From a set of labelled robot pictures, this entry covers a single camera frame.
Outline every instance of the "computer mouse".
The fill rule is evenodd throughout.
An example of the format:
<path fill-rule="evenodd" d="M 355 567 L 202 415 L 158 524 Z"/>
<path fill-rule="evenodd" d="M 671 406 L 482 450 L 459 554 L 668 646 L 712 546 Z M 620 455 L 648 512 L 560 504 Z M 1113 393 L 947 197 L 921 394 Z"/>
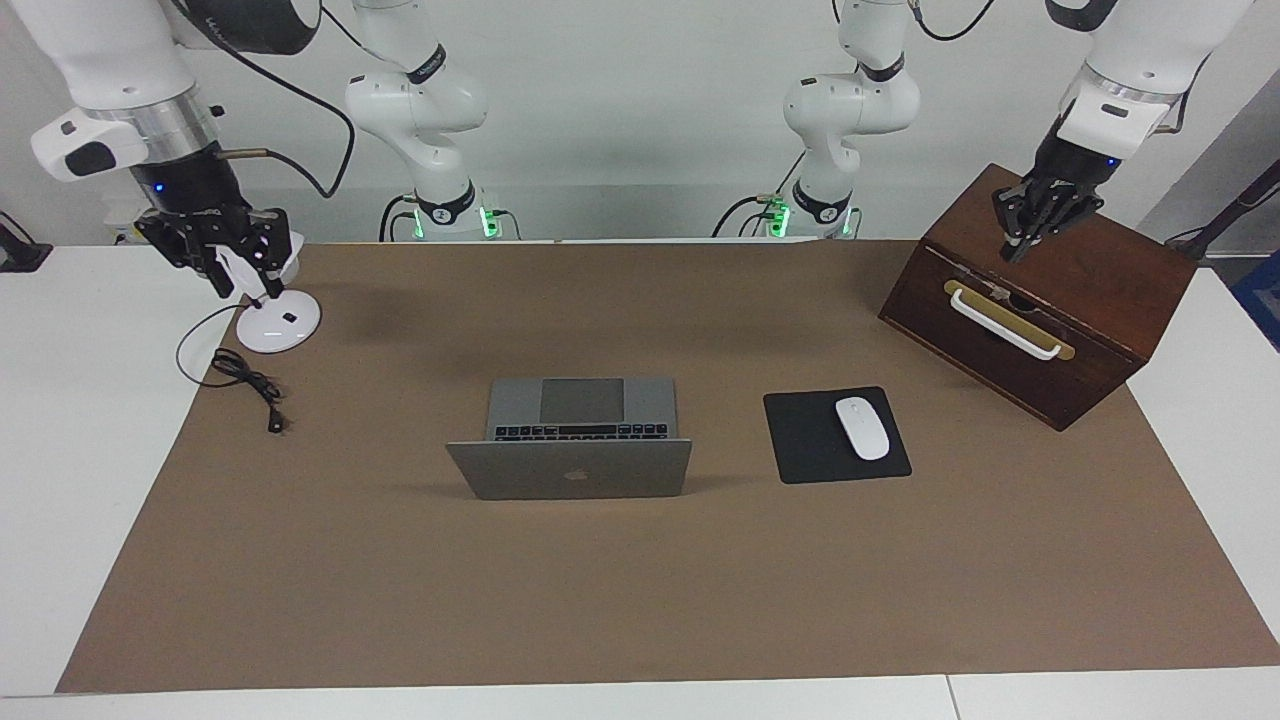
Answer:
<path fill-rule="evenodd" d="M 846 397 L 836 402 L 836 415 L 859 457 L 870 461 L 888 455 L 884 423 L 865 397 Z"/>

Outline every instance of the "brown wooden box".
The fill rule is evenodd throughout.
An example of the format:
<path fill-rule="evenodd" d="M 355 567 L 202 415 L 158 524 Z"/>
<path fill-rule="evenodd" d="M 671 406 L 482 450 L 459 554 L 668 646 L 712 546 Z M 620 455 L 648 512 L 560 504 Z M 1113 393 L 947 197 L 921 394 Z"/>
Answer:
<path fill-rule="evenodd" d="M 997 165 L 978 176 L 916 246 L 881 319 L 1062 430 L 1147 364 L 1196 264 L 1097 215 L 1006 263 L 991 193 L 1018 181 Z"/>

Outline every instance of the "table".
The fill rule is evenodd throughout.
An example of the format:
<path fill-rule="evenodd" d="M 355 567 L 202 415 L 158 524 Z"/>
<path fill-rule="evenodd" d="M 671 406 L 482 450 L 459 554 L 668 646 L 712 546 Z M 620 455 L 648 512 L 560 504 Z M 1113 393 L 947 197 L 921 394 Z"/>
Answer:
<path fill-rule="evenodd" d="M 59 249 L 5 277 L 0 397 L 33 428 L 0 471 L 0 717 L 599 715 L 1015 717 L 1275 716 L 1280 667 L 771 683 L 261 691 L 128 697 L 47 693 L 189 407 L 173 342 L 220 302 L 150 249 Z M 188 363 L 211 354 L 211 323 Z M 1130 387 L 1272 632 L 1280 623 L 1280 357 L 1210 272 L 1197 275 Z"/>

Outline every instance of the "laptop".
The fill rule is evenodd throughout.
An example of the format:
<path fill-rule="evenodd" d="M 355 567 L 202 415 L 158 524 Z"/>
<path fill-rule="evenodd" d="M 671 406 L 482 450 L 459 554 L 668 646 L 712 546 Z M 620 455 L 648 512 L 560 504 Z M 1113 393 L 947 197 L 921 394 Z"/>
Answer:
<path fill-rule="evenodd" d="M 485 439 L 447 448 L 481 500 L 669 497 L 692 441 L 671 378 L 502 378 Z"/>

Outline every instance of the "mouse pad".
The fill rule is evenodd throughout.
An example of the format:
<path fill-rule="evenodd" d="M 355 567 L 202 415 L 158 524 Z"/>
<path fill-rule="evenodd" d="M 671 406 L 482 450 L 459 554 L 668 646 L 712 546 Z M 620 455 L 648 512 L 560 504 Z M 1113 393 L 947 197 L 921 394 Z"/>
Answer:
<path fill-rule="evenodd" d="M 836 416 L 836 401 L 846 397 L 864 397 L 876 409 L 888 433 L 888 455 L 867 461 L 854 452 Z M 764 414 L 769 420 L 773 457 L 783 483 L 868 480 L 911 474 L 911 461 L 906 457 L 902 436 L 882 388 L 765 395 Z"/>

